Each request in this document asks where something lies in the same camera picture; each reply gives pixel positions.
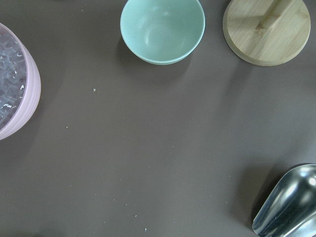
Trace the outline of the mint green bowl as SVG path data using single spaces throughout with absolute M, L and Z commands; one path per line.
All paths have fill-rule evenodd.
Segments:
M 129 0 L 120 16 L 126 46 L 138 58 L 170 65 L 189 56 L 205 30 L 198 0 Z

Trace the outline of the pink bowl of ice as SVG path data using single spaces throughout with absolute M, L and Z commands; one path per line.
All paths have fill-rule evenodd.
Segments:
M 35 112 L 41 93 L 37 65 L 20 39 L 0 25 L 0 138 L 22 128 Z

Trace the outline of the wooden glass drying stand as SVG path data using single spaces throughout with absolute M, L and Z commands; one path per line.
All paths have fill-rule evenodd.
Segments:
M 242 60 L 277 66 L 296 57 L 311 31 L 302 0 L 232 0 L 223 16 L 223 34 Z

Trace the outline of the steel ice scoop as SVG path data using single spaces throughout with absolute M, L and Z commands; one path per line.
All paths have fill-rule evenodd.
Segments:
M 259 237 L 316 235 L 316 165 L 299 165 L 278 181 L 252 224 Z

